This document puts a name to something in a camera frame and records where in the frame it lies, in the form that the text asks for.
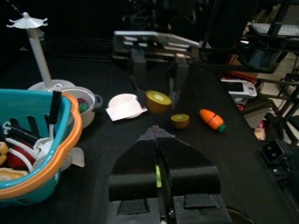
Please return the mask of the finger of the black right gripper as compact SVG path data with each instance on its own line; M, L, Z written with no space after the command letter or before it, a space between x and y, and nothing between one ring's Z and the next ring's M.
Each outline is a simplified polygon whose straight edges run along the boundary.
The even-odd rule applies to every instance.
M138 49L131 50L131 79L142 107L146 106L146 56Z
M190 72L190 65L187 57L182 53L176 53L174 61L168 67L168 81L170 81L170 98L172 99L172 108L179 101L180 92L186 78Z

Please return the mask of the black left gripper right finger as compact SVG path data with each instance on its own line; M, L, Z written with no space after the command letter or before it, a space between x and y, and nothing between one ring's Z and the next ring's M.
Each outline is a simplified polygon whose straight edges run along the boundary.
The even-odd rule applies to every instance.
M232 224L214 163L159 127L154 140L167 224Z

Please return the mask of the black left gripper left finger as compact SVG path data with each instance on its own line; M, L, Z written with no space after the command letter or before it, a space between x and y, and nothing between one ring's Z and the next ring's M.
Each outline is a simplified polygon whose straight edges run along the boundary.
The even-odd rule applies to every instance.
M108 178L107 224L160 224L152 126L118 158Z

